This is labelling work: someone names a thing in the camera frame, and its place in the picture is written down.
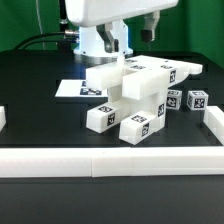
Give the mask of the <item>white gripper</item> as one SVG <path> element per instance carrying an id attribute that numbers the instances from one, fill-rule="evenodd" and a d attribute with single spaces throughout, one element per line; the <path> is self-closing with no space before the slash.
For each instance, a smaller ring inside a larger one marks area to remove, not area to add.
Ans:
<path id="1" fill-rule="evenodd" d="M 78 27 L 96 26 L 106 53 L 119 51 L 119 41 L 111 33 L 110 22 L 144 15 L 143 42 L 155 40 L 159 10 L 175 7 L 179 0 L 65 0 L 67 17 Z"/>

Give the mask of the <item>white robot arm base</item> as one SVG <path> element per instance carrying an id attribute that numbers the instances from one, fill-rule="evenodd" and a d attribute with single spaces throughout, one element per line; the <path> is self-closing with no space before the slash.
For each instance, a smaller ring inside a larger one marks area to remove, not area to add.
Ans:
<path id="1" fill-rule="evenodd" d="M 128 27 L 122 21 L 112 22 L 111 31 L 113 37 L 119 41 L 119 51 L 106 53 L 104 42 L 97 32 L 96 26 L 79 28 L 79 45 L 74 49 L 77 61 L 89 64 L 103 64 L 113 62 L 118 56 L 128 57 L 133 54 L 133 50 L 128 46 Z"/>

